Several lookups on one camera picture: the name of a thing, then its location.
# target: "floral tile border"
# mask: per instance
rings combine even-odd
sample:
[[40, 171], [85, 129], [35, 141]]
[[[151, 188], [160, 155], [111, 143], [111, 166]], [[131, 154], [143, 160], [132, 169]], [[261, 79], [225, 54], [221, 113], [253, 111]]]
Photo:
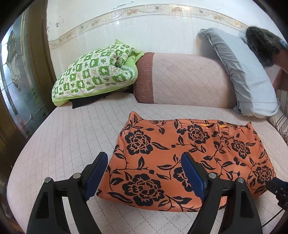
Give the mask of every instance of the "floral tile border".
[[182, 17], [196, 17], [203, 18], [211, 21], [215, 21], [229, 27], [235, 28], [242, 32], [245, 32], [247, 25], [231, 18], [227, 15], [187, 5], [176, 5], [176, 4], [150, 4], [150, 5], [139, 5], [134, 7], [127, 7], [115, 11], [105, 13], [97, 16], [91, 20], [88, 20], [70, 31], [66, 32], [58, 39], [49, 41], [50, 49], [55, 49], [72, 38], [87, 32], [88, 30], [96, 27], [109, 24], [114, 21], [119, 21], [127, 18], [138, 17], [138, 16], [149, 16], [149, 15], [164, 15], [164, 16], [182, 16]]

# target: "black cable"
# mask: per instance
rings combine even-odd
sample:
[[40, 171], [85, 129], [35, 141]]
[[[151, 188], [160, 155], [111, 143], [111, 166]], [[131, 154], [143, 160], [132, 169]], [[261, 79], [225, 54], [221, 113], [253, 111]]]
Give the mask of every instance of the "black cable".
[[267, 223], [265, 223], [264, 225], [262, 225], [262, 228], [263, 228], [266, 224], [268, 224], [270, 221], [272, 221], [278, 214], [280, 214], [282, 210], [280, 210], [277, 214], [275, 214], [274, 217], [271, 218]]

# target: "gray pillow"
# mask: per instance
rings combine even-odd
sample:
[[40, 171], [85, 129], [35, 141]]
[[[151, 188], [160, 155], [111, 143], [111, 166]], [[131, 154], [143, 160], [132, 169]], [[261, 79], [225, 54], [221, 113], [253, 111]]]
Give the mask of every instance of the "gray pillow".
[[218, 54], [237, 98], [234, 110], [243, 116], [265, 118], [278, 112], [274, 88], [261, 63], [239, 37], [217, 28], [201, 29]]

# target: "orange fabric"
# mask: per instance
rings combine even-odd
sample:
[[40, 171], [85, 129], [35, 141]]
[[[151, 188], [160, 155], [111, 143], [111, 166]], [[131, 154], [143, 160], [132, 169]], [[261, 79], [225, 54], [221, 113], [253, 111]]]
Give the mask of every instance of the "orange fabric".
[[[186, 151], [222, 179], [243, 177], [254, 198], [276, 176], [251, 123], [144, 120], [131, 112], [97, 195], [148, 210], [198, 211], [201, 200], [181, 167], [181, 155]], [[222, 198], [220, 208], [225, 203]]]

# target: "silver bolt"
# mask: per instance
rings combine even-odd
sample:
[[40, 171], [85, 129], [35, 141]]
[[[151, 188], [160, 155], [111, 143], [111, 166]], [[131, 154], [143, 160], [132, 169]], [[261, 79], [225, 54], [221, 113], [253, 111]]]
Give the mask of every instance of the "silver bolt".
[[74, 179], [78, 179], [78, 178], [80, 178], [81, 177], [81, 174], [80, 173], [75, 173], [74, 175], [73, 175], [73, 178]]
[[216, 178], [216, 174], [211, 172], [208, 174], [208, 176], [211, 178], [211, 179], [215, 179]]
[[243, 179], [242, 177], [239, 177], [237, 180], [238, 180], [238, 182], [241, 183], [241, 184], [244, 183], [244, 179]]
[[46, 178], [44, 179], [44, 182], [45, 182], [45, 183], [49, 183], [51, 180], [52, 180], [52, 179], [51, 179], [50, 177], [46, 177]]

